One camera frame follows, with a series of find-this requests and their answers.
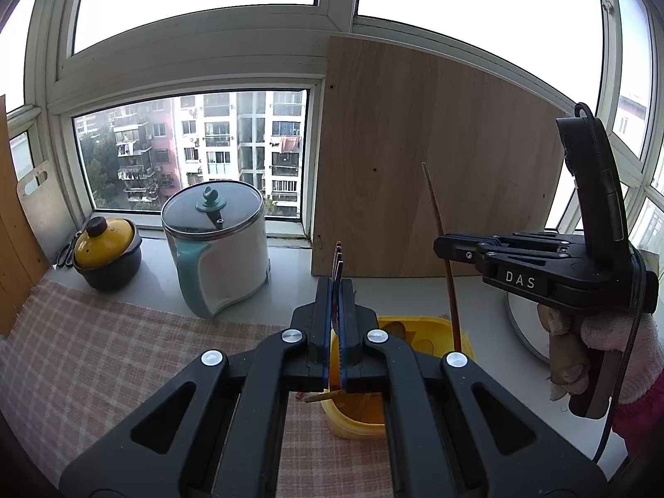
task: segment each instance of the yellow pot lid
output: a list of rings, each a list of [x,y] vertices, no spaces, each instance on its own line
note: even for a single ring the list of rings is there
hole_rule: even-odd
[[[74,246],[74,260],[82,269],[106,266],[118,258],[134,239],[134,230],[124,219],[93,217]]]

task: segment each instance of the wooden board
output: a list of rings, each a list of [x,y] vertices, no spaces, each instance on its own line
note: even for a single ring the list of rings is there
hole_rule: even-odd
[[[7,336],[25,300],[49,267],[16,193],[5,98],[0,97],[0,334]]]
[[[311,272],[442,276],[426,161],[447,232],[543,229],[558,184],[563,112],[462,63],[377,41],[332,37]],[[467,264],[454,274],[474,274]]]

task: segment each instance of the bright white sky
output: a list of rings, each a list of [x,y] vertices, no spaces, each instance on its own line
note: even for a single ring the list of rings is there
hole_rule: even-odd
[[[75,50],[165,17],[246,4],[313,0],[82,0]],[[624,73],[621,93],[649,97],[647,23],[640,3],[621,0]],[[21,0],[0,33],[0,91],[7,108],[22,104],[25,39],[34,0]],[[595,107],[602,64],[599,0],[360,0],[359,13],[414,24],[508,59]]]

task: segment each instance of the black lid knob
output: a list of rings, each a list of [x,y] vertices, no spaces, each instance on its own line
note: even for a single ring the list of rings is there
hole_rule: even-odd
[[[90,237],[101,236],[108,227],[105,217],[93,217],[85,226],[85,231]]]

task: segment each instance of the yellow container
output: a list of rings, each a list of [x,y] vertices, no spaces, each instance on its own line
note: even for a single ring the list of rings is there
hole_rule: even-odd
[[[443,357],[454,350],[449,320],[438,317],[378,317],[381,328],[390,322],[401,322],[404,325],[406,341],[416,351]],[[330,384],[332,389],[339,389],[339,340],[334,332],[330,344]],[[464,354],[475,360],[470,341],[464,332],[461,332],[461,348]],[[371,394],[368,399],[363,399],[362,394],[342,394],[322,401],[321,405],[330,430],[341,438],[367,440],[385,436],[383,401],[379,393]]]

